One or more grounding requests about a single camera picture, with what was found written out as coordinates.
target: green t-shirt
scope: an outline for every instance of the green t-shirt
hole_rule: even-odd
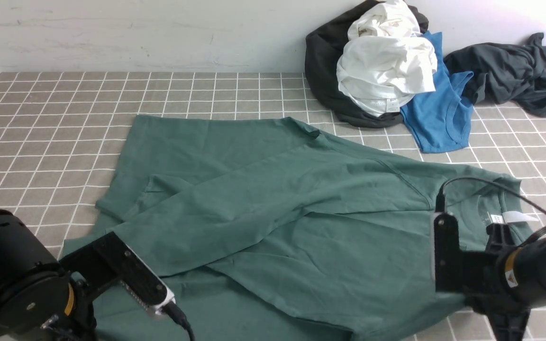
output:
[[[519,190],[507,175],[417,162],[292,118],[138,116],[92,234],[65,253],[115,231],[175,292],[198,341],[396,341],[463,306],[435,292],[429,242],[437,190],[461,176]],[[446,191],[466,250],[483,250],[490,214],[520,211],[485,184]],[[119,287],[95,312],[105,339],[186,339]]]

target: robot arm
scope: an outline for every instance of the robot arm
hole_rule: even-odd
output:
[[[174,293],[117,235],[108,233],[57,261],[20,219],[0,210],[0,336],[96,341],[91,303],[118,283],[148,313],[169,315],[194,340]]]
[[[484,251],[463,251],[443,195],[441,188],[431,224],[436,290],[464,294],[468,306],[488,316],[498,341],[521,341],[530,309],[546,305],[546,227],[518,245],[509,225],[491,224]]]

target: black cable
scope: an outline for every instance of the black cable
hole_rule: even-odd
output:
[[[446,212],[446,193],[445,193],[446,186],[448,186],[450,183],[453,183],[454,181],[457,181],[457,180],[478,181],[478,182],[482,182],[482,183],[487,183],[487,184],[492,185],[492,186],[494,186],[496,188],[500,188],[500,189],[504,190],[505,192],[511,194],[512,196],[516,196],[516,197],[524,200],[526,203],[529,203],[532,207],[539,210],[540,213],[543,213],[544,215],[546,215],[546,210],[544,210],[542,207],[538,206],[537,204],[533,203],[533,201],[530,201],[529,199],[525,198],[524,196],[522,196],[518,192],[515,192],[514,190],[511,190],[510,188],[505,187],[502,184],[498,184],[498,183],[495,183],[493,181],[480,179],[480,178],[476,178],[476,177],[459,177],[459,178],[449,179],[448,181],[444,182],[442,184],[442,186],[439,188],[439,192],[437,193],[437,198],[436,198],[436,201],[435,201],[435,211],[436,212]]]
[[[195,341],[195,334],[193,334],[193,329],[191,324],[187,319],[187,316],[178,308],[174,302],[169,302],[163,306],[163,311],[180,327],[186,330],[189,335],[189,341]]]

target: pile of clothes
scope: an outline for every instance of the pile of clothes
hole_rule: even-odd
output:
[[[314,96],[357,127],[404,123],[423,153],[468,146],[473,105],[515,101],[546,117],[543,33],[442,55],[442,33],[403,0],[366,0],[306,37]]]

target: t-shirt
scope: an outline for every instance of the t-shirt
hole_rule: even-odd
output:
[[[483,43],[454,51],[444,58],[450,73],[472,71],[463,95],[473,104],[514,101],[526,112],[546,117],[546,45],[544,33],[524,45]]]
[[[446,153],[469,145],[473,104],[461,97],[473,72],[450,75],[442,55],[442,33],[426,32],[423,37],[433,44],[437,72],[433,75],[436,91],[418,93],[401,107],[403,122],[423,153]]]
[[[429,222],[444,181],[507,175],[417,162],[292,118],[138,116],[90,236],[115,231],[176,294],[198,341],[396,341],[462,308],[435,292]],[[446,188],[461,246],[483,250],[495,188]],[[513,226],[517,240],[531,231]],[[120,287],[94,302],[104,339],[185,340]]]

